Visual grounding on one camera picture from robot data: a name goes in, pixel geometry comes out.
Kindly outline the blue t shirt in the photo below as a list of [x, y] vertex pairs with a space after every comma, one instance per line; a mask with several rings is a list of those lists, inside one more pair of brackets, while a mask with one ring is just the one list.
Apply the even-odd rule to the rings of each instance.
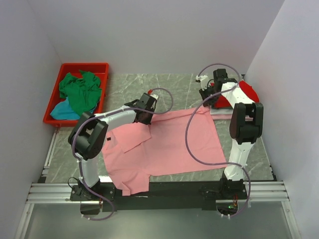
[[54, 120], [79, 120], [78, 115], [71, 107], [69, 98], [67, 97], [64, 101], [58, 103], [51, 111], [50, 116]]

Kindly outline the aluminium frame rail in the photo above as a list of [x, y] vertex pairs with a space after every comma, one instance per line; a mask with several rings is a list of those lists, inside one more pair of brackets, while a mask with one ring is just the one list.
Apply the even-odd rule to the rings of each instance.
[[56, 130], [43, 175], [33, 184], [20, 219], [17, 239], [298, 239], [286, 186], [280, 181], [253, 181], [248, 208], [232, 219], [199, 209], [118, 211], [94, 222], [69, 200], [66, 181], [76, 176], [67, 143], [69, 130]]

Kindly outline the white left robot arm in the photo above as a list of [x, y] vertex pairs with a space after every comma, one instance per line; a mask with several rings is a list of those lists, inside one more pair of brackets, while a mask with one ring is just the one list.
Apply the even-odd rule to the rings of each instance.
[[78, 189], [86, 199], [94, 200], [103, 195], [94, 158], [101, 152], [107, 132], [129, 123], [150, 124], [158, 98], [158, 95], [144, 93], [140, 99], [116, 110], [97, 115], [90, 112], [82, 114], [68, 142], [80, 171]]

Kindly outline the green t shirt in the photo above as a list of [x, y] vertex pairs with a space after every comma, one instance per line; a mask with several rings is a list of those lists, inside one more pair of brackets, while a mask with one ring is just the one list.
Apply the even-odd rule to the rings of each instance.
[[59, 83], [60, 98], [68, 99], [71, 109], [77, 114], [94, 109], [101, 98], [101, 80], [92, 72], [79, 71], [81, 78], [67, 73]]

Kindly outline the red plastic bin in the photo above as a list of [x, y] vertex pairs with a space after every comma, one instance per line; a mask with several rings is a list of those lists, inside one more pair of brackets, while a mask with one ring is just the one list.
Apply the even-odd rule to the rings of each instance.
[[108, 71], [109, 64], [108, 63], [64, 63], [60, 67], [60, 71], [58, 73], [55, 85], [53, 87], [53, 91], [46, 109], [46, 112], [43, 117], [43, 122], [46, 124], [50, 124], [54, 127], [71, 127], [75, 126], [76, 120], [57, 120], [51, 117], [50, 113], [54, 109], [54, 107], [63, 101], [59, 95], [59, 83], [64, 79], [67, 73], [75, 77], [81, 77], [80, 70], [89, 71], [94, 73], [97, 77], [100, 78], [102, 88], [100, 101], [97, 104], [97, 107], [94, 110], [94, 113], [101, 113], [103, 109], [104, 99], [106, 96], [106, 88], [108, 81]]

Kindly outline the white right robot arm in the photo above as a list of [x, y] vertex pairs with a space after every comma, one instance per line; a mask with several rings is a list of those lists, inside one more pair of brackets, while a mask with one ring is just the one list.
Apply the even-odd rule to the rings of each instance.
[[196, 82], [201, 84], [199, 93], [203, 100], [221, 91], [228, 92], [216, 95], [203, 105], [211, 108], [215, 115], [224, 114], [223, 110], [231, 110], [229, 133], [232, 147], [229, 156], [230, 163], [244, 166], [249, 153], [261, 137], [263, 130], [263, 105], [259, 102], [257, 93], [245, 81], [229, 78], [225, 69], [213, 71], [213, 78], [196, 76]]

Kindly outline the folded red t shirt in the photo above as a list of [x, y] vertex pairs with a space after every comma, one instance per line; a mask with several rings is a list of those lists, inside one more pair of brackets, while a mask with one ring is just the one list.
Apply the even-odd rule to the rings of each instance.
[[[253, 100], [254, 102], [257, 102], [257, 103], [260, 102], [257, 93], [245, 81], [240, 81], [239, 82], [239, 87], [247, 95], [248, 98], [250, 98], [251, 100]], [[217, 100], [217, 102], [214, 104], [214, 107], [216, 109], [221, 109], [221, 108], [231, 107], [231, 105], [230, 105], [230, 103], [227, 101], [227, 99], [224, 96], [220, 95], [218, 100]]]

